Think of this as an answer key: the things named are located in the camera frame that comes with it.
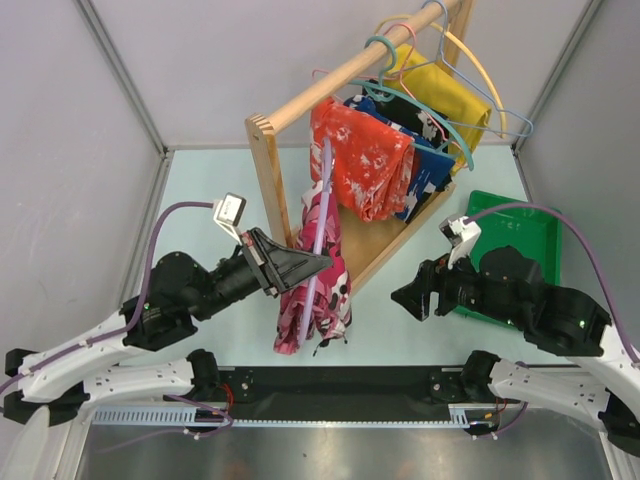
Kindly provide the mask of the blue patterned trousers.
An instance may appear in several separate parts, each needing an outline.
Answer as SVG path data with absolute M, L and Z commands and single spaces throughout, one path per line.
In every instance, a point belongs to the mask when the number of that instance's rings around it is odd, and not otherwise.
M 410 136 L 418 148 L 414 149 L 414 161 L 411 180 L 405 197 L 405 206 L 402 212 L 395 216 L 405 223 L 411 223 L 418 210 L 430 199 L 436 191 L 442 191 L 451 181 L 450 171 L 455 161 L 448 153 L 445 143 L 439 148 L 433 147 L 420 135 L 392 122 L 376 109 L 373 100 L 367 95 L 354 95 L 343 102 L 343 105 L 360 112 L 367 113 L 391 128 Z

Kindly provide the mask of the pink camouflage trousers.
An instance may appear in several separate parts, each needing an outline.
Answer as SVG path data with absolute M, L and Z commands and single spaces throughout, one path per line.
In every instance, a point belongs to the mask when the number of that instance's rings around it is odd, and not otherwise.
M 318 181 L 303 194 L 302 228 L 295 247 L 313 250 L 316 226 L 321 206 L 323 183 Z M 329 196 L 322 254 L 332 260 L 332 266 L 316 276 L 311 318 L 306 338 L 320 337 L 319 348 L 326 348 L 334 340 L 346 339 L 352 324 L 352 281 L 342 255 L 342 229 L 335 196 Z M 280 297 L 279 316 L 273 350 L 281 355 L 293 355 L 300 349 L 299 332 L 307 300 L 306 282 Z

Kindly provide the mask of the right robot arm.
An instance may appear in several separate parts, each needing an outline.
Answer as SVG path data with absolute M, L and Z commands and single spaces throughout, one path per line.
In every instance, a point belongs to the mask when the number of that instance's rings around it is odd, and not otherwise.
M 534 403 L 603 433 L 627 454 L 639 453 L 639 372 L 625 352 L 611 316 L 589 295 L 545 282 L 540 265 L 506 246 L 483 255 L 478 265 L 447 255 L 420 264 L 413 281 L 391 299 L 415 319 L 444 316 L 464 307 L 511 323 L 538 349 L 564 357 L 600 383 L 588 387 L 529 372 L 490 352 L 475 350 L 460 375 L 473 401 L 490 395 Z

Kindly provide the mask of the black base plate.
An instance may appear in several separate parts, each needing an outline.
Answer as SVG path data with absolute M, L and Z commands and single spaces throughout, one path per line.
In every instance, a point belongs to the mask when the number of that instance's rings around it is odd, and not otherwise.
M 443 420 L 449 405 L 515 402 L 439 366 L 227 368 L 186 398 L 229 402 L 233 418 L 253 420 Z

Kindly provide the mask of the pink hanger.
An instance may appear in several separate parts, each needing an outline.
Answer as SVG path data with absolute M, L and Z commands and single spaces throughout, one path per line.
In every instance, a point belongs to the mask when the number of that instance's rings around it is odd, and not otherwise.
M 424 65 L 427 59 L 412 46 L 396 48 L 397 63 L 383 78 L 386 87 L 415 98 L 447 121 L 462 122 L 466 113 L 466 90 L 438 65 Z

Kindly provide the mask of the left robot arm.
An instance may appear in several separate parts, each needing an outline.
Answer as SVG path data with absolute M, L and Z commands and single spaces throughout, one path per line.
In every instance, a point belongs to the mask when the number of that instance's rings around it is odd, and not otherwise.
M 221 376 L 206 350 L 154 367 L 123 363 L 194 335 L 197 323 L 257 291 L 277 297 L 332 264 L 326 255 L 284 247 L 259 228 L 243 233 L 233 254 L 213 270 L 171 252 L 146 273 L 138 296 L 93 329 L 47 351 L 9 351 L 1 414 L 26 424 L 46 407 L 56 426 L 101 403 L 172 395 L 209 400 L 219 392 Z

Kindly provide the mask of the purple hanger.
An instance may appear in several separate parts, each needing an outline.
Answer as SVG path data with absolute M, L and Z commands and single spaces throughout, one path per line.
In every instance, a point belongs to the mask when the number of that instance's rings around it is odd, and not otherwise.
M 321 197 L 319 203 L 319 214 L 317 218 L 316 224 L 316 232 L 313 244 L 312 252 L 315 255 L 320 255 L 323 248 L 324 242 L 324 233 L 326 230 L 326 221 L 328 217 L 328 206 L 329 206 L 329 197 L 331 193 L 331 177 L 333 172 L 334 165 L 334 154 L 332 150 L 331 141 L 328 137 L 323 139 L 323 147 L 322 147 L 322 189 L 321 189 Z M 316 275 L 312 276 L 309 279 L 305 302 L 303 307 L 303 313 L 300 322 L 300 332 L 298 335 L 299 346 L 302 347 L 306 341 L 308 335 L 308 329 L 311 322 L 311 315 L 313 311 L 313 302 L 315 296 L 317 277 Z

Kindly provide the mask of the yellow trousers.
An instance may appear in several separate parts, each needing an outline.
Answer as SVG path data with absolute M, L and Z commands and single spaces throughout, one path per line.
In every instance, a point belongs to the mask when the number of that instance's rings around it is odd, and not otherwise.
M 396 62 L 387 62 L 391 69 L 384 86 L 403 96 L 384 102 L 381 111 L 437 147 L 443 142 L 446 128 L 436 126 L 426 112 L 409 101 L 414 98 L 447 120 L 473 151 L 489 127 L 492 114 L 489 103 L 410 45 L 399 45 L 396 56 Z

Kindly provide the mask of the orange white trousers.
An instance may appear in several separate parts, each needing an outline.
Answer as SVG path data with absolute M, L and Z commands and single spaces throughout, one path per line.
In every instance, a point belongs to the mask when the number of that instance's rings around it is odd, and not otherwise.
M 411 180 L 414 139 L 378 114 L 373 100 L 355 95 L 343 103 L 327 98 L 310 117 L 310 174 L 321 178 L 321 150 L 334 152 L 332 190 L 360 220 L 385 220 L 404 209 Z

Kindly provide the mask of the black white trousers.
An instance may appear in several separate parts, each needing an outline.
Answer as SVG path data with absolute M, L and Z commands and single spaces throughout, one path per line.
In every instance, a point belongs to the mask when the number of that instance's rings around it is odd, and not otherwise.
M 413 103 L 397 96 L 388 101 L 375 100 L 375 95 L 379 97 L 384 95 L 384 92 L 375 88 L 363 87 L 362 93 L 373 100 L 375 109 L 379 114 L 420 135 L 433 147 L 439 148 L 449 139 L 449 132 Z

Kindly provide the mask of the green plastic tray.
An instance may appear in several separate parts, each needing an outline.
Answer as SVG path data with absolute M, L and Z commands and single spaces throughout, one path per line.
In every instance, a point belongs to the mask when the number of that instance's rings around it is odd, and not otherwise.
M 563 227 L 554 216 L 537 210 L 513 209 L 484 217 L 478 225 L 482 234 L 470 254 L 475 269 L 487 252 L 512 246 L 539 263 L 547 283 L 560 283 Z

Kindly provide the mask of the wooden clothes rack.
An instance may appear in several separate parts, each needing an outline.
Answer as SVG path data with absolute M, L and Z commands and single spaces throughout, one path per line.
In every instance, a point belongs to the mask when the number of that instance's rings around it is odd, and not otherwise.
M 462 40 L 466 34 L 472 1 L 446 1 L 442 7 L 429 4 L 409 17 L 405 27 L 394 27 L 387 38 L 395 46 L 409 39 L 412 32 L 419 32 L 444 15 L 453 13 L 444 25 Z M 299 120 L 322 100 L 337 93 L 340 88 L 353 82 L 356 77 L 385 55 L 386 47 L 381 43 L 367 46 L 342 65 L 329 71 L 302 93 L 268 116 L 254 114 L 245 120 L 247 138 L 254 160 L 256 174 L 274 239 L 287 246 L 295 243 L 291 230 L 282 177 L 277 135 Z M 416 234 L 436 213 L 437 209 L 455 192 L 456 185 L 450 183 L 444 191 L 434 193 L 419 210 L 410 224 L 397 219 L 366 223 L 355 214 L 341 207 L 340 220 L 343 233 L 343 256 L 352 277 L 353 291 L 361 291 L 364 285 Z

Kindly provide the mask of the yellow hanger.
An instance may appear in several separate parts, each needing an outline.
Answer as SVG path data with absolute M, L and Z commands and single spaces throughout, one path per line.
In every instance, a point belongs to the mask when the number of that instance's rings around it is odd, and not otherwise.
M 401 20 L 409 19 L 409 17 L 410 17 L 410 15 L 408 15 L 408 14 L 391 15 L 391 16 L 383 19 L 375 27 L 375 29 L 373 30 L 373 33 L 374 34 L 379 33 L 379 31 L 382 29 L 382 27 L 385 26 L 386 24 L 390 24 L 392 22 L 398 23 Z M 495 133 L 501 139 L 506 139 L 506 137 L 507 137 L 507 127 L 508 127 L 507 114 L 506 114 L 504 105 L 502 103 L 500 94 L 498 93 L 497 88 L 495 87 L 491 77 L 489 76 L 488 72 L 485 70 L 484 66 L 477 59 L 475 54 L 469 49 L 469 47 L 467 47 L 466 44 L 462 40 L 460 40 L 456 35 L 451 33 L 449 30 L 445 31 L 445 29 L 441 25 L 439 25 L 439 24 L 437 24 L 435 22 L 432 22 L 431 24 L 429 24 L 428 27 L 437 30 L 440 34 L 442 34 L 443 38 L 446 38 L 447 40 L 451 41 L 454 44 L 454 46 L 457 47 L 467 57 L 467 59 L 471 62 L 471 64 L 475 67 L 475 69 L 478 72 L 478 74 L 484 80 L 484 83 L 485 83 L 486 87 L 488 88 L 489 94 L 486 94 L 486 92 L 484 90 L 482 90 L 482 88 L 478 87 L 471 80 L 466 79 L 465 82 L 467 82 L 471 87 L 475 88 L 479 93 L 485 95 L 485 97 L 487 97 L 489 100 L 491 100 L 491 102 L 494 105 L 494 110 L 499 114 L 499 121 L 500 121 L 500 128 L 501 128 L 501 130 L 491 130 L 491 131 L 493 133 Z M 445 66 L 451 67 L 452 70 L 454 71 L 454 73 L 457 74 L 460 78 L 463 77 L 462 73 L 459 72 L 456 69 L 456 67 L 453 67 L 452 63 L 450 63 L 448 61 L 444 62 L 444 58 L 442 58 L 442 60 L 443 60 L 443 63 L 445 63 Z

